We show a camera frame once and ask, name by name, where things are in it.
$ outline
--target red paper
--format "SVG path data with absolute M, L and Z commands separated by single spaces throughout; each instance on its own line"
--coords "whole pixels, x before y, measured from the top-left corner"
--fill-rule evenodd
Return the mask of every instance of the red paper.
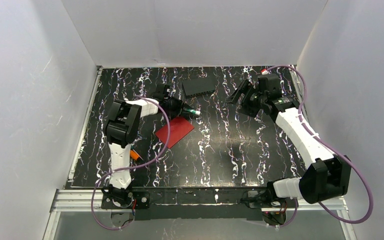
M 178 143 L 183 137 L 188 135 L 194 126 L 190 124 L 184 117 L 178 116 L 170 121 L 170 140 L 168 141 L 168 148 L 171 149 L 173 145 Z M 169 128 L 167 125 L 163 126 L 158 130 L 155 135 L 161 140 L 161 142 L 166 143 L 167 133 Z

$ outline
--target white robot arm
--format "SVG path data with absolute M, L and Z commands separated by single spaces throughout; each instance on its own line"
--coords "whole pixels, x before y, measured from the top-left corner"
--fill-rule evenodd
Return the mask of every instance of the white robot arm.
M 236 104 L 244 94 L 240 113 L 255 117 L 263 110 L 264 114 L 269 115 L 292 140 L 305 163 L 306 172 L 302 177 L 270 181 L 264 193 L 258 193 L 248 200 L 270 204 L 286 198 L 296 198 L 314 204 L 345 195 L 351 167 L 306 131 L 299 120 L 298 102 L 282 95 L 280 82 L 276 74 L 258 76 L 256 86 L 245 79 L 227 98 L 227 103 Z
M 171 117 L 196 115 L 194 113 L 196 111 L 189 105 L 170 96 L 169 93 L 169 85 L 158 84 L 155 92 L 150 94 L 150 98 L 145 98 L 148 101 L 116 99 L 112 103 L 104 127 L 104 134 L 111 152 L 110 166 L 113 171 L 108 186 L 101 189 L 106 198 L 121 205 L 131 202 L 132 197 L 129 194 L 132 191 L 128 190 L 132 182 L 130 171 L 128 169 L 115 170 L 130 166 L 130 149 L 138 135 L 141 118 L 159 112 L 159 108 L 153 103 L 160 105 Z
M 159 102 L 155 99 L 147 99 L 156 104 L 159 104 Z M 147 102 L 143 99 L 136 101 L 125 101 L 124 103 L 120 103 L 120 108 L 130 108 L 130 110 L 132 110 L 132 106 L 134 106 L 135 109 L 140 109 L 140 112 L 138 110 L 135 111 L 136 115 L 140 113 L 140 118 L 158 113 L 158 107 L 156 105 Z M 127 115 L 123 119 L 127 120 L 129 116 L 130 115 Z M 121 144 L 122 143 L 118 141 L 109 142 L 109 150 L 111 151 L 111 169 L 113 170 L 119 168 L 126 168 L 130 165 L 130 148 L 132 144 L 128 143 L 124 147 Z M 130 171 L 128 169 L 114 172 L 111 175 L 111 178 L 109 179 L 109 184 L 118 189 L 126 189 L 131 182 L 132 178 L 130 177 Z

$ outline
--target black tabletop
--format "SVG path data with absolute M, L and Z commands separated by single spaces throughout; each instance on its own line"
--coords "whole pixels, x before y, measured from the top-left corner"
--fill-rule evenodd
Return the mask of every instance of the black tabletop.
M 131 171 L 133 187 L 264 187 L 268 181 L 299 177 L 305 166 L 292 144 L 270 117 L 256 118 L 237 112 L 225 103 L 242 79 L 253 82 L 266 66 L 151 67 L 104 69 L 99 80 L 74 178 L 68 188 L 90 188 L 110 169 L 110 149 L 103 127 L 114 99 L 146 96 L 157 83 L 171 84 L 173 95 L 201 111 L 189 119 L 194 126 L 156 163 Z M 290 72 L 280 68 L 285 95 L 296 97 Z M 182 82 L 207 77 L 216 84 L 214 94 L 186 99 Z M 133 148 L 145 161 L 153 159 L 164 144 L 154 131 L 165 125 L 162 114 L 147 116 L 139 126 Z

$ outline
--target white wall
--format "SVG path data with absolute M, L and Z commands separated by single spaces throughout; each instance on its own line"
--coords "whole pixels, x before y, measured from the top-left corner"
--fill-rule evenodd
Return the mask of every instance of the white wall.
M 0 240 L 42 239 L 95 76 L 59 0 L 0 1 Z
M 104 67 L 296 64 L 327 0 L 62 0 Z
M 308 82 L 309 120 L 364 173 L 374 211 L 354 225 L 359 239 L 384 239 L 384 1 L 329 1 L 298 67 Z M 350 216 L 367 210 L 366 190 L 353 174 Z

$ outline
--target purple cable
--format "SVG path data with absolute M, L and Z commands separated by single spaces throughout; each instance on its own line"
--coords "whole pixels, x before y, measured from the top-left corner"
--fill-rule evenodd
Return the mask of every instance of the purple cable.
M 279 228 L 288 226 L 295 219 L 295 216 L 297 215 L 297 211 L 298 211 L 298 200 L 296 198 L 294 198 L 294 200 L 295 200 L 295 210 L 293 211 L 292 217 L 289 219 L 289 221 L 285 222 L 282 225 L 279 225 Z
M 151 101 L 151 100 L 148 100 L 146 99 L 145 97 L 142 97 L 142 96 L 136 96 L 140 99 L 143 99 L 145 101 L 147 101 L 148 103 L 152 103 L 154 105 L 156 105 L 162 112 L 162 114 L 164 115 L 164 118 L 165 120 L 167 121 L 167 140 L 165 141 L 165 145 L 164 147 L 162 148 L 162 150 L 158 153 L 158 155 L 152 159 L 151 161 L 148 161 L 148 162 L 145 162 L 143 164 L 140 164 L 140 165 L 137 165 L 137 166 L 127 166 L 127 167 L 120 167 L 120 168 L 117 168 L 115 170 L 112 170 L 112 171 L 109 171 L 108 173 L 104 174 L 96 183 L 95 183 L 95 187 L 93 188 L 93 192 L 92 192 L 92 200 L 90 201 L 90 210 L 92 211 L 92 216 L 93 218 L 95 219 L 95 221 L 101 226 L 103 227 L 104 229 L 107 229 L 107 230 L 121 230 L 121 229 L 124 229 L 126 228 L 127 226 L 129 226 L 132 222 L 130 221 L 127 225 L 124 225 L 124 226 L 120 226 L 120 227 L 107 227 L 105 226 L 104 224 L 102 224 L 102 222 L 100 222 L 97 218 L 97 216 L 95 215 L 95 212 L 94 212 L 94 197 L 95 197 L 95 192 L 97 191 L 97 188 L 99 186 L 99 184 L 108 176 L 110 176 L 111 174 L 113 174 L 114 172 L 118 172 L 118 171 L 121 171 L 121 170 L 130 170 L 130 169 L 138 169 L 138 168 L 142 168 L 142 167 L 145 167 L 145 166 L 148 166 L 150 164 L 152 164 L 153 162 L 155 162 L 159 157 L 161 157 L 161 155 L 164 153 L 164 151 L 167 149 L 167 145 L 169 144 L 169 140 L 170 140 L 170 119 L 169 119 L 169 116 L 167 116 L 167 113 L 164 111 L 164 109 L 158 105 L 157 103 Z
M 299 104 L 299 107 L 298 107 L 298 118 L 299 118 L 299 121 L 301 122 L 301 125 L 304 127 L 304 129 L 310 134 L 310 135 L 313 135 L 314 133 L 308 128 L 308 126 L 303 122 L 303 115 L 302 115 L 302 109 L 303 109 L 303 105 L 304 105 L 304 102 L 307 100 L 307 84 L 306 84 L 306 81 L 304 80 L 303 76 L 301 75 L 301 73 L 299 71 L 297 71 L 295 68 L 291 67 L 291 66 L 288 66 L 288 65 L 279 65 L 279 66 L 272 66 L 270 67 L 269 69 L 267 69 L 267 71 L 271 71 L 273 69 L 277 69 L 277 68 L 288 68 L 292 71 L 294 71 L 298 76 L 299 78 L 301 79 L 302 81 L 302 85 L 304 86 L 304 93 L 303 93 L 303 98 L 302 98 L 302 102 Z M 372 215 L 372 212 L 373 212 L 373 193 L 372 193 L 372 190 L 370 189 L 370 186 L 369 186 L 369 183 L 367 182 L 366 178 L 363 176 L 363 174 L 357 169 L 357 167 L 350 161 L 348 160 L 348 158 L 346 158 L 342 153 L 340 153 L 339 151 L 337 151 L 335 148 L 333 148 L 332 146 L 330 146 L 329 144 L 327 144 L 326 142 L 324 142 L 322 139 L 320 139 L 319 137 L 317 136 L 313 136 L 313 138 L 319 142 L 320 144 L 324 145 L 326 148 L 330 149 L 332 152 L 334 152 L 336 155 L 338 155 L 341 159 L 343 159 L 354 171 L 355 173 L 358 175 L 358 177 L 361 179 L 366 191 L 367 191 L 367 195 L 368 195 L 368 209 L 367 209 L 367 213 L 360 219 L 358 220 L 348 220 L 348 219 L 345 219 L 345 218 L 342 218 L 338 215 L 336 215 L 334 212 L 332 212 L 331 210 L 329 210 L 323 203 L 319 202 L 318 204 L 320 204 L 320 206 L 322 208 L 324 208 L 324 210 L 326 210 L 330 215 L 332 215 L 333 217 L 335 217 L 336 219 L 342 221 L 342 222 L 345 222 L 345 223 L 348 223 L 348 224 L 361 224 L 363 222 L 365 222 L 367 219 L 369 219 L 370 215 Z

